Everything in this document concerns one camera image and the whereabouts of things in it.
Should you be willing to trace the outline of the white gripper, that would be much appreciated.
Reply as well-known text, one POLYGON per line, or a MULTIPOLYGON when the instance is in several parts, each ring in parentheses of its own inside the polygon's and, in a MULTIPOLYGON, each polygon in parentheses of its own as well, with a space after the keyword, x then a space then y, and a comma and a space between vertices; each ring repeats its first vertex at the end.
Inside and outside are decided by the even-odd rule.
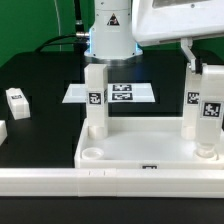
POLYGON ((181 39, 191 72, 201 74, 203 63, 191 50, 192 39, 224 34, 224 0, 133 0, 132 33, 140 46, 181 39))

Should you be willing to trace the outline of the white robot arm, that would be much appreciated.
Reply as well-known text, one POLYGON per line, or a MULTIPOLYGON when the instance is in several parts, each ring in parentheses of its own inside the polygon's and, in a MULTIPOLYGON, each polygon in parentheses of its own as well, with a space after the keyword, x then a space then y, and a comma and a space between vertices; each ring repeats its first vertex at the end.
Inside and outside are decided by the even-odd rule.
POLYGON ((202 63, 191 52, 198 39, 224 36, 224 0, 94 0, 95 21, 85 55, 128 60, 145 46, 179 42, 191 71, 202 63))

